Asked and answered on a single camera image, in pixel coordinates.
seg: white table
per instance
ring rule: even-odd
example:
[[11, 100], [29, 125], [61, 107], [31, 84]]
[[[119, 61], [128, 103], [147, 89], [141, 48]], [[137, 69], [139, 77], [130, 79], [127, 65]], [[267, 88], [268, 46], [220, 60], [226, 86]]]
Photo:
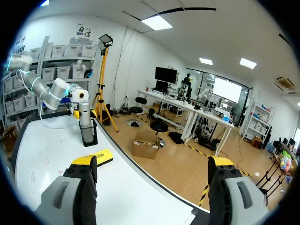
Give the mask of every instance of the white table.
[[182, 138], [182, 140], [184, 140], [184, 138], [186, 137], [188, 128], [190, 126], [193, 126], [193, 123], [191, 124], [191, 120], [192, 120], [192, 117], [193, 117], [194, 111], [195, 111], [194, 107], [190, 104], [184, 105], [183, 102], [181, 102], [179, 100], [170, 100], [170, 99], [166, 98], [166, 96], [164, 96], [163, 94], [158, 94], [153, 91], [138, 90], [138, 94], [144, 95], [145, 98], [147, 98], [147, 96], [154, 97], [154, 98], [158, 99], [159, 101], [166, 102], [166, 103], [171, 104], [175, 107], [178, 107], [184, 111], [188, 111], [187, 122], [186, 122], [185, 127], [178, 125], [177, 123], [174, 123], [173, 121], [168, 120], [165, 117], [162, 117], [162, 116], [156, 114], [156, 116], [161, 118], [162, 120], [164, 120], [178, 128], [182, 128], [183, 132], [182, 132], [181, 138]]
[[15, 180], [24, 204], [35, 210], [42, 192], [78, 157], [109, 149], [113, 161], [97, 168], [97, 224], [189, 225], [208, 224], [208, 211], [181, 198], [137, 165], [97, 123], [98, 145], [85, 148], [78, 121], [69, 116], [25, 122], [15, 144]]
[[[192, 120], [192, 124], [194, 124], [194, 123], [196, 122], [197, 116], [199, 116], [199, 117], [204, 117], [204, 118], [206, 118], [206, 119], [212, 120], [212, 121], [214, 121], [215, 123], [221, 124], [221, 125], [223, 125], [223, 126], [225, 127], [225, 132], [224, 132], [223, 135], [222, 135], [221, 142], [220, 142], [220, 144], [217, 146], [217, 149], [216, 149], [215, 155], [217, 156], [217, 155], [220, 153], [222, 147], [224, 146], [224, 144], [225, 144], [225, 142], [226, 142], [226, 140], [227, 140], [227, 137], [229, 136], [229, 133], [230, 133], [231, 129], [234, 128], [234, 125], [233, 125], [232, 123], [228, 123], [228, 122], [222, 120], [221, 118], [219, 118], [219, 117], [217, 117], [217, 116], [215, 116], [215, 115], [213, 115], [213, 114], [206, 113], [206, 112], [204, 112], [203, 110], [195, 110], [195, 115], [194, 115], [194, 118], [193, 118], [193, 120]], [[196, 127], [194, 128], [193, 132], [192, 132], [192, 127], [193, 127], [193, 126], [190, 126], [189, 129], [187, 130], [187, 133], [186, 133], [186, 136], [185, 136], [185, 144], [186, 144], [186, 143], [193, 137], [193, 135], [194, 135], [194, 132], [195, 132], [195, 128], [196, 128]]]

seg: white wall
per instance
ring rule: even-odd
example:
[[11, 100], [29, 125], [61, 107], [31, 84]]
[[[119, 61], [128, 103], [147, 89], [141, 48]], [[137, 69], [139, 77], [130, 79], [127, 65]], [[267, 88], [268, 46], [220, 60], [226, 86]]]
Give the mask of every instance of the white wall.
[[[275, 113], [271, 123], [272, 134], [271, 141], [283, 138], [291, 138], [294, 136], [299, 111], [295, 110], [279, 93], [270, 85], [264, 84], [259, 80], [253, 81], [253, 92], [246, 115], [250, 114], [252, 102], [257, 101], [266, 107], [274, 107]], [[245, 127], [246, 118], [240, 130]]]
[[[28, 22], [24, 26], [22, 33], [25, 34], [25, 50], [29, 51], [31, 48], [41, 47], [45, 36], [50, 36], [49, 42], [54, 42], [55, 45], [68, 45], [70, 39], [78, 31], [78, 23], [95, 28], [91, 36], [93, 44], [97, 44], [98, 37], [103, 34], [108, 34], [113, 38], [113, 46], [109, 49], [106, 61], [104, 78], [104, 100], [106, 103], [109, 103], [126, 26], [102, 18], [84, 15], [44, 17]], [[132, 33], [132, 29], [127, 30], [124, 46]], [[91, 99], [94, 98], [96, 93], [101, 62], [97, 62], [97, 65], [98, 67], [93, 68]], [[165, 47], [135, 31], [120, 60], [115, 91], [115, 105], [117, 108], [124, 101], [125, 95], [129, 96], [129, 105], [134, 105], [137, 89], [155, 87], [156, 66], [165, 68], [171, 66], [178, 70], [180, 75], [177, 86], [180, 85], [180, 81], [186, 75], [186, 64], [182, 60]]]

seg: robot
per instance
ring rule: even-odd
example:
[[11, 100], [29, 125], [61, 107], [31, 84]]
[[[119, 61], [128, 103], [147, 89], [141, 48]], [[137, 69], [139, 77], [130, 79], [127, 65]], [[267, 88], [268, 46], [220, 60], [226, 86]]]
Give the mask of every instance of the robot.
[[192, 88], [191, 85], [192, 83], [190, 82], [189, 77], [191, 76], [191, 74], [187, 74], [187, 76], [181, 81], [181, 86], [180, 89], [178, 90], [178, 97], [177, 99], [179, 101], [188, 101], [191, 98], [191, 93], [192, 93]]

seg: white storage bin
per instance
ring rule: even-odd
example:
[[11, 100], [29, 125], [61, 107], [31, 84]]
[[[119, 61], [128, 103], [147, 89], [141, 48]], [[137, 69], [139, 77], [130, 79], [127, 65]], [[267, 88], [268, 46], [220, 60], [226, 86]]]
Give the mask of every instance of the white storage bin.
[[15, 106], [15, 111], [21, 111], [25, 108], [24, 96], [22, 96], [16, 100], [13, 100], [13, 102], [14, 102], [14, 106]]
[[255, 130], [260, 130], [262, 128], [262, 125], [260, 123], [257, 123], [255, 125]]
[[19, 80], [19, 76], [14, 76], [14, 88], [23, 86], [23, 82]]
[[32, 107], [37, 105], [37, 97], [35, 95], [27, 95], [24, 98], [26, 102], [26, 107]]
[[67, 47], [66, 45], [54, 45], [52, 47], [52, 56], [51, 56], [51, 58], [64, 56], [66, 47]]
[[57, 77], [60, 79], [68, 79], [71, 67], [56, 67]]
[[38, 60], [40, 53], [41, 53], [41, 48], [32, 48], [32, 49], [30, 49], [30, 56], [34, 60]]
[[73, 79], [84, 78], [85, 69], [82, 67], [73, 67]]
[[24, 119], [19, 119], [19, 120], [18, 120], [18, 124], [19, 124], [19, 127], [20, 127], [20, 128], [22, 128], [22, 126], [23, 126], [23, 124], [25, 123], [25, 121], [26, 121], [26, 118], [24, 118]]
[[6, 111], [8, 114], [13, 113], [15, 111], [13, 101], [9, 101], [5, 103]]
[[5, 88], [4, 88], [5, 92], [14, 89], [14, 77], [6, 78], [4, 84], [5, 84]]
[[254, 128], [255, 125], [256, 125], [256, 123], [254, 121], [251, 121], [249, 127]]
[[42, 69], [43, 81], [52, 81], [55, 79], [55, 67]]
[[20, 126], [19, 126], [19, 124], [18, 124], [18, 121], [16, 120], [16, 121], [14, 121], [14, 122], [10, 122], [9, 123], [9, 125], [10, 126], [15, 126], [15, 128], [17, 129], [17, 131], [19, 131], [20, 130]]
[[45, 54], [44, 54], [44, 58], [48, 59], [51, 58], [51, 53], [52, 53], [52, 47], [53, 47], [54, 43], [50, 42], [47, 44], [46, 46], [46, 50], [45, 50]]
[[81, 46], [82, 45], [68, 45], [67, 46], [67, 56], [77, 57]]
[[267, 129], [266, 128], [264, 128], [264, 127], [262, 127], [261, 128], [261, 132], [265, 135], [266, 134], [266, 132], [267, 132]]
[[82, 46], [82, 57], [94, 57], [96, 53], [96, 46], [94, 45], [83, 45]]

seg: black monitor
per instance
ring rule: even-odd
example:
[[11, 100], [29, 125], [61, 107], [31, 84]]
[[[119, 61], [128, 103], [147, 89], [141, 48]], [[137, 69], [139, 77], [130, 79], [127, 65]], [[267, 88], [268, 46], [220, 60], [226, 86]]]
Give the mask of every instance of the black monitor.
[[287, 145], [288, 140], [286, 138], [283, 139], [283, 144]]
[[176, 83], [177, 70], [156, 67], [155, 79], [160, 81], [166, 81], [169, 83]]
[[155, 90], [158, 91], [167, 91], [168, 90], [168, 83], [163, 81], [156, 81]]

